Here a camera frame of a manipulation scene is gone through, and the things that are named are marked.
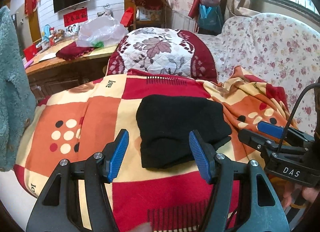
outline screw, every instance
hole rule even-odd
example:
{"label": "screw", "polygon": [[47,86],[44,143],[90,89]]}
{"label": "screw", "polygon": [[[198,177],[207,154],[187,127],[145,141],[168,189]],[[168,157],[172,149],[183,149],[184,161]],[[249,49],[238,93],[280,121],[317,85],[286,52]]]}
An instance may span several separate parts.
{"label": "screw", "polygon": [[223,160],[226,156],[224,154],[217,154],[217,158]]}
{"label": "screw", "polygon": [[60,165],[61,166],[65,166],[67,164],[68,164],[68,160],[67,159],[63,159],[63,160],[60,161]]}
{"label": "screw", "polygon": [[93,157],[94,157],[95,159],[100,159],[100,158],[102,157],[102,153],[95,153],[95,154],[93,155]]}
{"label": "screw", "polygon": [[258,163],[256,160],[250,161],[250,164],[251,164],[252,166],[258,166],[258,165],[259,165],[259,163]]}

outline red banner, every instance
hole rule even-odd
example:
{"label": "red banner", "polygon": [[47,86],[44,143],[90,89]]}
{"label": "red banner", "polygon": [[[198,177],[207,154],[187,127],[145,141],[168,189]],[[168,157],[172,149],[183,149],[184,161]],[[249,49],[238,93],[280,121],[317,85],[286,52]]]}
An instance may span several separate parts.
{"label": "red banner", "polygon": [[69,25],[75,24],[75,23],[82,23],[88,20],[88,11],[87,8],[79,9],[76,11],[73,11],[69,14],[65,14],[63,16],[64,20],[64,26],[67,27]]}

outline teal fuzzy jacket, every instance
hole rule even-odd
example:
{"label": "teal fuzzy jacket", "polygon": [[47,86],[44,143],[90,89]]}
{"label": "teal fuzzy jacket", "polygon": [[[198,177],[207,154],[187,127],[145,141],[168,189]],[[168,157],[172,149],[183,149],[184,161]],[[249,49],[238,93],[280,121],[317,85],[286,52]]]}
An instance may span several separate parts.
{"label": "teal fuzzy jacket", "polygon": [[4,6],[0,9],[0,171],[13,168],[20,139],[33,121],[35,107],[10,10]]}

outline polka dot pattern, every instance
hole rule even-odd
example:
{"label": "polka dot pattern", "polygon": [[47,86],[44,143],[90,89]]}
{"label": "polka dot pattern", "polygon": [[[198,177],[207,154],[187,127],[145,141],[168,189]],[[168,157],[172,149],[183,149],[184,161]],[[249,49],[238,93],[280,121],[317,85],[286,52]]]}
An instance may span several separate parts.
{"label": "polka dot pattern", "polygon": [[248,123],[240,122],[240,123],[238,124],[238,127],[239,127],[239,128],[245,128],[247,125],[248,125]]}
{"label": "polka dot pattern", "polygon": [[58,122],[56,122],[56,128],[60,128],[63,125],[63,121],[59,120]]}
{"label": "polka dot pattern", "polygon": [[55,152],[58,149],[58,145],[56,143],[52,143],[50,145],[50,151]]}
{"label": "polka dot pattern", "polygon": [[256,115],[258,115],[257,112],[252,112],[252,113],[250,113],[250,114],[248,115],[248,117],[254,118]]}
{"label": "polka dot pattern", "polygon": [[79,124],[83,124],[84,116],[80,118]]}
{"label": "polka dot pattern", "polygon": [[58,139],[60,138],[60,136],[61,136],[61,133],[60,133],[60,131],[58,131],[58,130],[54,131],[54,132],[51,134],[51,138],[52,138],[53,140],[58,140]]}
{"label": "polka dot pattern", "polygon": [[77,138],[77,139],[80,138],[80,132],[81,132],[81,129],[79,128],[79,129],[77,130],[77,133],[76,133],[76,138]]}
{"label": "polka dot pattern", "polygon": [[272,118],[270,118],[270,123],[277,124],[277,120],[274,117],[272,117]]}
{"label": "polka dot pattern", "polygon": [[261,120],[262,120],[262,117],[261,117],[261,116],[257,116],[252,123],[253,123],[253,124],[257,124],[257,123],[259,123]]}
{"label": "polka dot pattern", "polygon": [[60,152],[64,155],[70,152],[70,150],[71,150],[71,146],[69,144],[63,144],[60,147]]}
{"label": "polka dot pattern", "polygon": [[259,106],[259,109],[262,111],[262,110],[265,110],[267,108],[267,104],[262,102]]}
{"label": "polka dot pattern", "polygon": [[245,116],[244,115],[241,115],[238,117],[237,119],[238,121],[241,121],[241,122],[245,122]]}
{"label": "polka dot pattern", "polygon": [[267,110],[264,112],[264,115],[265,115],[265,116],[272,116],[273,113],[274,113],[274,109],[269,108],[269,109],[267,109]]}
{"label": "polka dot pattern", "polygon": [[73,128],[73,127],[76,126],[76,124],[77,124],[77,121],[74,120],[74,119],[69,119],[69,120],[66,122],[66,126],[67,126],[68,128]]}
{"label": "polka dot pattern", "polygon": [[66,141],[70,141],[73,137],[74,137],[75,133],[73,133],[72,131],[67,131],[64,133],[63,138]]}
{"label": "polka dot pattern", "polygon": [[75,147],[73,148],[73,150],[77,153],[77,152],[79,152],[79,145],[80,145],[80,143],[77,143],[76,145],[75,145]]}

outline human hand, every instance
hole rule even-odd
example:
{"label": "human hand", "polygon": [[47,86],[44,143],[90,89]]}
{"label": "human hand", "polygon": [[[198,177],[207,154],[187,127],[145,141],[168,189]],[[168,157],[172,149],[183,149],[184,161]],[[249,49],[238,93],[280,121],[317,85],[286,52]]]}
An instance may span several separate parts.
{"label": "human hand", "polygon": [[301,185],[294,184],[292,182],[287,182],[284,188],[284,195],[283,195],[283,200],[281,202],[281,205],[284,209],[290,206],[292,202],[292,196],[291,194],[296,190],[296,189],[301,189],[302,190],[302,196],[305,200],[314,203],[316,200],[319,190],[315,188],[307,188],[307,187],[302,187]]}

